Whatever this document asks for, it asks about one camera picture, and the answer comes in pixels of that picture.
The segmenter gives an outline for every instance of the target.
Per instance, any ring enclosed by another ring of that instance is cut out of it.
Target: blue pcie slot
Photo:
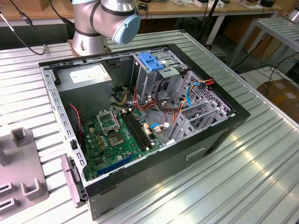
[[[116,168],[118,168],[118,167],[121,167],[121,166],[125,165],[126,163],[128,163],[128,162],[131,161],[131,158],[132,158],[133,156],[134,156],[134,154],[130,155],[130,156],[127,157],[126,159],[123,159],[123,160],[121,160],[121,161],[119,161],[119,162],[117,162],[117,163],[115,163],[115,164],[113,164],[113,165],[111,165],[111,166],[109,166],[109,167],[106,167],[106,168],[104,168],[104,169],[98,170],[98,172],[97,172],[98,175],[102,175],[102,174],[108,173],[108,172],[110,172],[111,170],[114,170],[114,169],[116,169]]]

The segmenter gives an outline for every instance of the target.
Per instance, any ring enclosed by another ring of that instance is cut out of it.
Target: label sticker
[[[297,97],[294,95],[294,94],[292,94],[291,92],[285,92],[285,95],[288,97],[288,98],[290,98],[290,99],[296,99]]]
[[[277,86],[277,88],[279,89],[284,89],[285,85],[283,85],[282,83],[275,83],[275,85]]]
[[[70,73],[70,77],[73,83],[80,83],[95,78],[100,78],[101,79],[100,81],[103,82],[108,79],[108,73],[106,72],[105,68],[101,64],[101,66],[96,65],[92,68],[72,71]]]

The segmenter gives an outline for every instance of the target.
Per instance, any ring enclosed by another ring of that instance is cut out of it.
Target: blue plastic clip
[[[145,52],[139,54],[138,56],[150,71],[158,71],[164,69],[164,65],[160,64],[151,53]]]

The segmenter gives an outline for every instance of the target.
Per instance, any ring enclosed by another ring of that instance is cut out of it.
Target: blue cable
[[[191,86],[192,85],[190,85],[189,88],[188,88],[188,90],[187,90],[187,103],[188,103],[189,106],[192,106],[191,102],[190,102],[190,98],[189,98],[189,93],[190,93]]]
[[[193,85],[200,86],[200,83],[193,83]],[[190,95],[190,89],[193,85],[190,85],[187,91],[187,103],[189,106],[192,106],[189,95]]]
[[[157,125],[160,125],[159,123],[155,123],[155,124],[152,124],[149,128],[150,129],[153,129],[153,127],[157,126]]]

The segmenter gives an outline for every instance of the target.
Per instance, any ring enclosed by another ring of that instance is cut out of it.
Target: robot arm
[[[140,18],[133,0],[73,0],[76,32],[73,48],[79,55],[107,52],[106,37],[129,43],[137,34]]]

